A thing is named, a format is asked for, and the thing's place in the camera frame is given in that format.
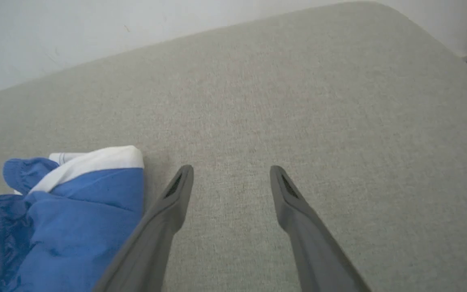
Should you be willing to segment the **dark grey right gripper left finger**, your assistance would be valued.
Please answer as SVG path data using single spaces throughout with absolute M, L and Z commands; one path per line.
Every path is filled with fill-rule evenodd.
M 160 292 L 174 235 L 180 231 L 193 187 L 183 165 L 153 201 L 93 287 L 94 292 Z

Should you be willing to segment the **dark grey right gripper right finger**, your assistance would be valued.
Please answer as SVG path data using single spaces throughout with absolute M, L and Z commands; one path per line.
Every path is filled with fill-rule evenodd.
M 363 277 L 281 166 L 271 166 L 270 184 L 278 224 L 291 242 L 302 291 L 369 292 Z

